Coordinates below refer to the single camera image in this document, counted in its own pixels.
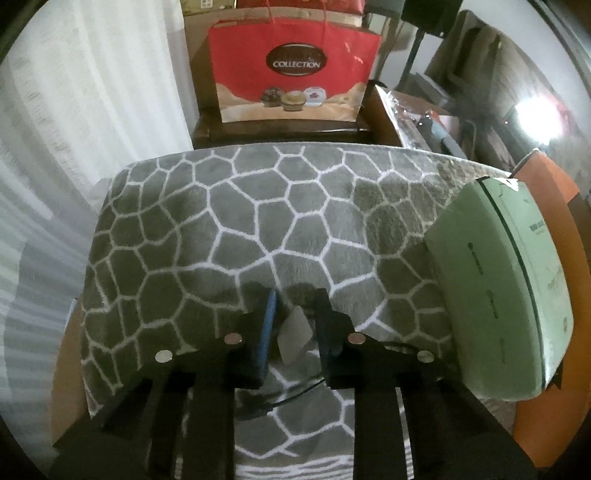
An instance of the black cable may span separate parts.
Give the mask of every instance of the black cable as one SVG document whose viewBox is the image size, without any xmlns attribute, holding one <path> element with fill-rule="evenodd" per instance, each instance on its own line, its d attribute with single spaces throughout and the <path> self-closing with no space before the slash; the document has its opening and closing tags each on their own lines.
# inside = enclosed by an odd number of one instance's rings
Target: black cable
<svg viewBox="0 0 591 480">
<path fill-rule="evenodd" d="M 291 403 L 298 398 L 302 397 L 303 395 L 307 394 L 308 392 L 314 390 L 316 387 L 322 385 L 326 380 L 324 378 L 318 380 L 316 383 L 310 385 L 309 387 L 305 388 L 301 392 L 298 392 L 291 397 L 285 398 L 280 401 L 276 402 L 260 402 L 260 397 L 254 397 L 251 401 L 245 401 L 243 405 L 236 409 L 235 417 L 237 420 L 244 421 L 244 420 L 252 420 L 257 419 L 258 417 L 264 417 L 270 411 L 277 407 L 281 407 L 288 403 Z"/>
<path fill-rule="evenodd" d="M 418 352 L 420 349 L 413 347 L 412 345 L 409 345 L 407 343 L 402 343 L 402 342 L 382 342 L 382 344 L 385 347 L 392 347 L 393 349 L 396 349 L 398 351 L 401 351 L 403 353 L 416 353 Z M 315 378 L 318 378 L 318 376 L 316 377 L 312 377 L 309 378 L 307 381 L 311 381 L 314 380 Z M 273 409 L 277 408 L 277 407 L 281 407 L 283 405 L 287 405 L 288 403 L 291 403 L 295 400 L 297 400 L 298 398 L 302 397 L 303 395 L 307 394 L 308 392 L 314 390 L 316 387 L 319 387 L 320 385 L 322 385 L 324 382 L 326 382 L 325 378 L 321 378 L 320 380 L 318 380 L 317 382 L 315 382 L 314 384 L 310 385 L 309 387 L 305 388 L 304 390 L 302 390 L 301 392 L 285 398 L 283 400 L 280 401 L 276 401 L 276 402 L 266 402 L 266 401 L 261 401 L 261 400 L 266 400 L 269 397 L 276 397 L 279 396 L 280 394 L 274 394 L 274 395 L 265 395 L 264 397 L 260 397 L 260 396 L 254 396 L 251 397 L 250 400 L 245 400 L 243 402 L 243 405 L 239 408 L 236 409 L 236 413 L 235 413 L 235 417 L 237 420 L 252 420 L 252 419 L 257 419 L 258 417 L 263 417 L 265 415 L 267 415 L 270 411 L 273 411 Z"/>
</svg>

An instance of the light green container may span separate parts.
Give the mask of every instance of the light green container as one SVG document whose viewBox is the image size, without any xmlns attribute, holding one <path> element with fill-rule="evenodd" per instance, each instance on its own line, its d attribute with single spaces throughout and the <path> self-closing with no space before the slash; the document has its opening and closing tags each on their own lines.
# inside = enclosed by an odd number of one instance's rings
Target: light green container
<svg viewBox="0 0 591 480">
<path fill-rule="evenodd" d="M 525 183 L 465 186 L 425 234 L 465 384 L 526 400 L 556 372 L 573 331 L 556 248 Z"/>
</svg>

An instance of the small white paper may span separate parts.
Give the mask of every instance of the small white paper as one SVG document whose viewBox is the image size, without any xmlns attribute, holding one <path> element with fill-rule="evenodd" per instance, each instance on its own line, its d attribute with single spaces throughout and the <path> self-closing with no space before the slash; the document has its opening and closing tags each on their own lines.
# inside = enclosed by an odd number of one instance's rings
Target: small white paper
<svg viewBox="0 0 591 480">
<path fill-rule="evenodd" d="M 277 343 L 285 365 L 292 363 L 312 340 L 313 331 L 301 307 L 295 307 L 279 329 Z"/>
</svg>

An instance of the metal screw head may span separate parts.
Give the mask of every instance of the metal screw head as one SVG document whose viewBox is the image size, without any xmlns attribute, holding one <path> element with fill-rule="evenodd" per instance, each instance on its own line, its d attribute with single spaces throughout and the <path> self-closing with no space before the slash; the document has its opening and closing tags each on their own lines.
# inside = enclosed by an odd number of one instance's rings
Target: metal screw head
<svg viewBox="0 0 591 480">
<path fill-rule="evenodd" d="M 435 355 L 433 355 L 429 350 L 421 350 L 419 353 L 417 353 L 417 359 L 421 363 L 430 364 L 435 360 Z"/>
<path fill-rule="evenodd" d="M 238 345 L 242 342 L 242 335 L 240 335 L 240 333 L 228 333 L 223 338 L 223 341 L 226 345 Z"/>
<path fill-rule="evenodd" d="M 353 345 L 361 345 L 365 343 L 365 335 L 359 332 L 350 333 L 347 340 Z"/>
<path fill-rule="evenodd" d="M 159 364 L 165 364 L 166 362 L 170 362 L 173 359 L 173 353 L 170 350 L 160 350 L 156 355 L 154 355 L 154 359 Z"/>
</svg>

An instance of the orange object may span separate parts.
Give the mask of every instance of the orange object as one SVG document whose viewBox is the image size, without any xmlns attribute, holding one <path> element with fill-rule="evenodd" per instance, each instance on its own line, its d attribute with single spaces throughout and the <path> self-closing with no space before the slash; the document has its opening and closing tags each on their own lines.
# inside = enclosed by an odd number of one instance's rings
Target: orange object
<svg viewBox="0 0 591 480">
<path fill-rule="evenodd" d="M 539 397 L 517 404 L 515 440 L 536 467 L 543 468 L 564 452 L 589 411 L 591 274 L 570 204 L 575 201 L 581 229 L 591 229 L 591 215 L 586 205 L 584 211 L 580 209 L 579 201 L 584 201 L 575 183 L 540 151 L 520 163 L 512 176 L 528 186 L 548 226 L 564 269 L 574 316 L 561 378 Z"/>
</svg>

